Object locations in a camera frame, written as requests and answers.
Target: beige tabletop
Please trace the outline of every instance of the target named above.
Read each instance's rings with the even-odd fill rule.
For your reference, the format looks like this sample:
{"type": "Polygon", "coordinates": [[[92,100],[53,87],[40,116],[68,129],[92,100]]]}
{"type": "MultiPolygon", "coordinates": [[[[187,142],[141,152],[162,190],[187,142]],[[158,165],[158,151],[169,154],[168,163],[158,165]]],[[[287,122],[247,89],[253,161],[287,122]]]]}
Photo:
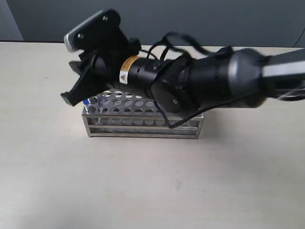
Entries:
{"type": "Polygon", "coordinates": [[[73,59],[0,43],[1,229],[304,228],[305,102],[212,110],[199,140],[88,138],[73,59]]]}

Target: warning label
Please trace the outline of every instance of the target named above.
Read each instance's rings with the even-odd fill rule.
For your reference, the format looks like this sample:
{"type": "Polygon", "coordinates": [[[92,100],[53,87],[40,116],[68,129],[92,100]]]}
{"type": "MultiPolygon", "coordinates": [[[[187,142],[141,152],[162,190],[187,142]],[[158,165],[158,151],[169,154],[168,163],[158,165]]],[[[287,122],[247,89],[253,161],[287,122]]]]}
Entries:
{"type": "Polygon", "coordinates": [[[122,65],[120,70],[120,76],[119,76],[119,82],[122,84],[128,83],[128,71],[130,70],[130,67],[132,66],[133,62],[138,60],[139,57],[137,56],[131,56],[129,57],[122,65]]]}

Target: orange warning label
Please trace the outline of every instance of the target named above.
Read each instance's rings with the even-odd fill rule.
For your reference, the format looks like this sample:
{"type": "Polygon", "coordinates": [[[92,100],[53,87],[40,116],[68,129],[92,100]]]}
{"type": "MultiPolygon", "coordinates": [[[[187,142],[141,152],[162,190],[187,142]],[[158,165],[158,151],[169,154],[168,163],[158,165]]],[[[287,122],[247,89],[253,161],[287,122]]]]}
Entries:
{"type": "Polygon", "coordinates": [[[135,62],[136,60],[138,60],[139,57],[138,56],[131,56],[129,57],[122,65],[121,67],[121,71],[129,71],[130,67],[132,66],[133,62],[135,62]]]}

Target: robotic arm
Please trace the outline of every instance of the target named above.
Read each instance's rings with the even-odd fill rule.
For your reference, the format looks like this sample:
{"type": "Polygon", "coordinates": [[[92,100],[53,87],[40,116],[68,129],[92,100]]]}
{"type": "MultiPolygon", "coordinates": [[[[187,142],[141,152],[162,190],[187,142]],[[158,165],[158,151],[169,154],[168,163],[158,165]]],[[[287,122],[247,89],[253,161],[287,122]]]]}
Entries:
{"type": "Polygon", "coordinates": [[[170,128],[216,107],[259,107],[268,97],[283,101],[305,99],[305,49],[276,56],[264,56],[253,49],[231,47],[210,52],[192,37],[167,33],[148,51],[138,39],[127,39],[119,28],[114,10],[100,11],[70,31],[64,42],[68,51],[83,50],[80,62],[70,62],[80,75],[69,92],[61,96],[75,106],[110,88],[153,99],[170,128]],[[194,59],[174,47],[171,38],[190,44],[205,58],[194,59]],[[160,59],[151,52],[164,45],[160,59]],[[169,50],[180,52],[165,60],[169,50]],[[139,52],[146,52],[140,58],[139,52]],[[181,121],[171,125],[166,113],[181,121]]]}

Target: metal rack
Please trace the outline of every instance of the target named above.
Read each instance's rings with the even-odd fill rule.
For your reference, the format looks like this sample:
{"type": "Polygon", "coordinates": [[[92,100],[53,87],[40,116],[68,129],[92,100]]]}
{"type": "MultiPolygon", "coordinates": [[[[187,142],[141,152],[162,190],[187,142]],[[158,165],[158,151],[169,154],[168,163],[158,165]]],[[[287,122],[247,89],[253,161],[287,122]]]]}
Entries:
{"type": "MultiPolygon", "coordinates": [[[[174,115],[170,121],[180,120],[174,115]]],[[[121,91],[105,91],[90,98],[82,118],[89,137],[160,137],[198,139],[204,116],[194,117],[183,125],[169,129],[152,100],[121,91]]]]}

